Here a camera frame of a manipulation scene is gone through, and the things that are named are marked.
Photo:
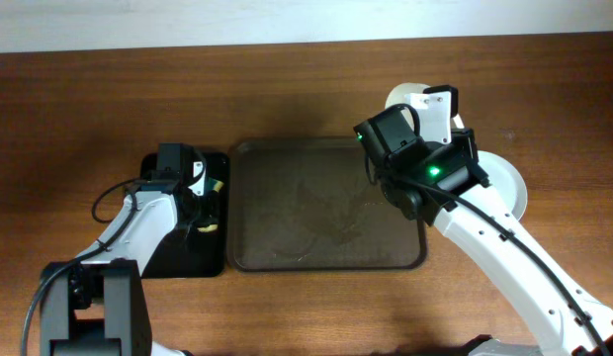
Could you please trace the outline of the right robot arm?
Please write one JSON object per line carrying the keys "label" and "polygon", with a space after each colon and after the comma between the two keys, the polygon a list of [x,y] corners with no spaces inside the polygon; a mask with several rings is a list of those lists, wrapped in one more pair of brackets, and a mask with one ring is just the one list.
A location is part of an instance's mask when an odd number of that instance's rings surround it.
{"label": "right robot arm", "polygon": [[511,303],[540,355],[613,355],[613,310],[591,296],[520,223],[480,165],[451,85],[402,83],[355,126],[369,181],[411,221],[435,227]]}

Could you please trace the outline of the green and yellow sponge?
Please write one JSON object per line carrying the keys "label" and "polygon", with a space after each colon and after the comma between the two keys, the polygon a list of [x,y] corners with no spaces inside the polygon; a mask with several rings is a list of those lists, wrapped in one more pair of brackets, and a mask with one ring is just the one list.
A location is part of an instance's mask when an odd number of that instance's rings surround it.
{"label": "green and yellow sponge", "polygon": [[210,178],[203,189],[201,186],[192,189],[200,201],[200,212],[195,222],[198,232],[210,233],[219,228],[220,191],[223,186],[223,182]]}

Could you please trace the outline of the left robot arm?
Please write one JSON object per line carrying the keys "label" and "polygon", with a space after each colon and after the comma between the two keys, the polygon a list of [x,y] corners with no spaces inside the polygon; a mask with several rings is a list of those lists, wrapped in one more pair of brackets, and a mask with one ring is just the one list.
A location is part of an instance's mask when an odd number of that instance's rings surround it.
{"label": "left robot arm", "polygon": [[37,315],[43,355],[173,354],[152,337],[141,277],[165,238],[197,223],[206,181],[197,148],[160,144],[155,168],[123,183],[123,205],[102,234],[76,257],[44,268],[20,352]]}

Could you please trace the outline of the pale green plate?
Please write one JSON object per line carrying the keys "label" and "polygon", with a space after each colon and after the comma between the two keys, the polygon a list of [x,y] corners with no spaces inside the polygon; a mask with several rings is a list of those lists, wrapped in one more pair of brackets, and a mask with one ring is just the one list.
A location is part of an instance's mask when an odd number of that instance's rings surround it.
{"label": "pale green plate", "polygon": [[479,165],[487,173],[490,183],[498,191],[502,201],[520,221],[527,208],[528,191],[519,171],[503,157],[480,150]]}

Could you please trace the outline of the white plate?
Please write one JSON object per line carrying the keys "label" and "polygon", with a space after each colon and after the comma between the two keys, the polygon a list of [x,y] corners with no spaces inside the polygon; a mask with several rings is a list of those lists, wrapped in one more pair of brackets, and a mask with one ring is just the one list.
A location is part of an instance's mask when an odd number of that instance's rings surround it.
{"label": "white plate", "polygon": [[450,85],[430,87],[420,83],[402,83],[389,94],[385,108],[405,104],[412,107],[418,116],[418,123],[412,114],[404,114],[408,124],[417,135],[424,139],[450,142],[451,129],[465,126],[458,114],[458,90]]}

